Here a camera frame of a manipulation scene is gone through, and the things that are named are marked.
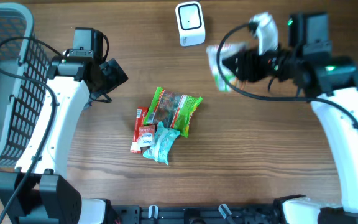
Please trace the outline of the green gummy candy bag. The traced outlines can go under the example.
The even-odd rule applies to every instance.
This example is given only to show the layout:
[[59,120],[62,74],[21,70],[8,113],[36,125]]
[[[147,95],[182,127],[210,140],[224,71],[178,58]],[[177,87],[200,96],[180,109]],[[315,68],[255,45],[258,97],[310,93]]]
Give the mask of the green gummy candy bag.
[[155,91],[143,125],[162,122],[165,128],[177,130],[187,138],[191,117],[202,100],[202,97],[175,93],[159,86]]

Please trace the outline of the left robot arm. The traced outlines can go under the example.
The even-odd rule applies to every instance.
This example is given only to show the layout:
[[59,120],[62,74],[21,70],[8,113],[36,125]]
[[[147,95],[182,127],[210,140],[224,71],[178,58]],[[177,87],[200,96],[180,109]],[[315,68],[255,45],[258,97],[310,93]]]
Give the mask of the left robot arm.
[[108,38],[77,27],[73,47],[56,53],[46,73],[45,100],[34,132],[14,171],[0,173],[1,218],[12,223],[111,223],[107,199],[83,198],[66,179],[68,151],[82,110],[110,103],[109,93],[127,81],[108,59]]

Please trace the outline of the red chocolate bar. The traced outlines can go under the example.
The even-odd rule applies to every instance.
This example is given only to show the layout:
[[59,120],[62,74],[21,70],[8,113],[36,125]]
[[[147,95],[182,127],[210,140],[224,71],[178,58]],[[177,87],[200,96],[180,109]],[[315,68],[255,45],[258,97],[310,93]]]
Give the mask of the red chocolate bar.
[[140,106],[136,110],[136,119],[135,119],[135,128],[134,128],[134,136],[132,139],[132,144],[130,148],[130,152],[133,154],[140,154],[141,149],[138,145],[138,137],[139,137],[139,128],[143,126],[144,119],[148,113],[149,108]]

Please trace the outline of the red orange snack packet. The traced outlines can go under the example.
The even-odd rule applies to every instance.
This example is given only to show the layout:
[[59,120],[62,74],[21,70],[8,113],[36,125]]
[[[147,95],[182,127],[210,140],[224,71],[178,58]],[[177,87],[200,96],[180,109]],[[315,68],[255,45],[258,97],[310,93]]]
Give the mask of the red orange snack packet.
[[149,147],[155,141],[155,126],[141,126],[139,128],[139,136],[137,139],[137,143],[139,147]]

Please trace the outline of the teal candy bag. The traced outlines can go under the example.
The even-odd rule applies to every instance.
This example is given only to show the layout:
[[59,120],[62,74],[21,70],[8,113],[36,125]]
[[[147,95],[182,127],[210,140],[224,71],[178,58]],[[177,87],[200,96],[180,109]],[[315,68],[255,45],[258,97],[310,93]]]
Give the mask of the teal candy bag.
[[155,143],[143,153],[143,157],[168,165],[168,154],[180,131],[166,128],[160,121],[157,124]]

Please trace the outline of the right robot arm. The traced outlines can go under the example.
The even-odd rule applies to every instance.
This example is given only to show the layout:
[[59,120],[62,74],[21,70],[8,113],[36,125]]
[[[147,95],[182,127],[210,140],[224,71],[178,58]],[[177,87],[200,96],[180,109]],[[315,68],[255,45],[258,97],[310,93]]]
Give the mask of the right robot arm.
[[292,14],[288,49],[281,48],[273,17],[255,15],[245,27],[259,44],[228,58],[217,56],[238,80],[293,80],[297,93],[280,101],[307,102],[321,123],[340,180],[341,203],[314,202],[305,195],[278,198],[272,223],[358,223],[358,67],[348,56],[333,56],[325,12]]

